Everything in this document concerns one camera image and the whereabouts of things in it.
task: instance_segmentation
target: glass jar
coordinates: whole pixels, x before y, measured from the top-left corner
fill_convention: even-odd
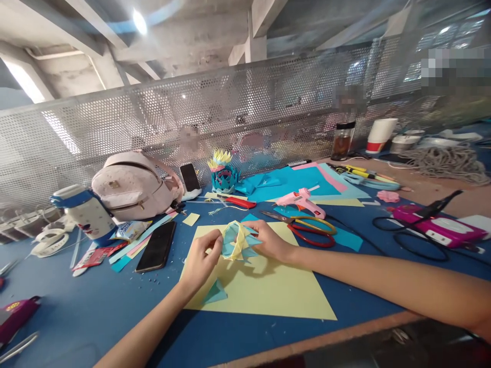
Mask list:
[[[332,149],[331,160],[344,161],[348,158],[355,124],[356,121],[336,124],[336,132],[334,133],[334,147]]]

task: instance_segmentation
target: marker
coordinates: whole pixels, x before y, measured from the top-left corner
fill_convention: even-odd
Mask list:
[[[304,164],[310,164],[311,162],[312,162],[312,160],[304,160],[304,161],[298,161],[295,163],[290,163],[290,164],[287,164],[286,166],[295,167],[295,166],[300,166],[300,165],[304,165]]]

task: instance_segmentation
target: red utility knife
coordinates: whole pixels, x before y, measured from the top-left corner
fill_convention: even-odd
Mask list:
[[[254,208],[256,206],[256,202],[249,202],[240,198],[235,198],[235,197],[226,197],[226,196],[221,196],[219,194],[216,195],[218,198],[222,198],[225,200],[225,202],[233,203],[236,204],[237,206],[247,208],[250,210],[251,208]]]

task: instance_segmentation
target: hand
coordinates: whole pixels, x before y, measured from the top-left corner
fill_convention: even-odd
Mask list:
[[[254,246],[262,254],[267,257],[277,259],[283,263],[292,261],[293,253],[296,246],[287,243],[264,220],[246,221],[242,223],[259,233],[257,239],[262,241],[262,244]]]
[[[218,229],[194,239],[186,259],[186,269],[180,280],[186,289],[196,293],[204,285],[218,263],[223,244],[224,239]],[[211,248],[211,252],[207,254],[208,248]]]

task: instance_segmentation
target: smartphone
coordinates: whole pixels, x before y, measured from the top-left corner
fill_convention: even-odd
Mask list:
[[[201,188],[193,164],[185,164],[180,167],[186,191],[191,192]]]
[[[171,221],[153,231],[135,272],[143,273],[165,266],[167,258],[169,258],[175,226],[175,222]]]

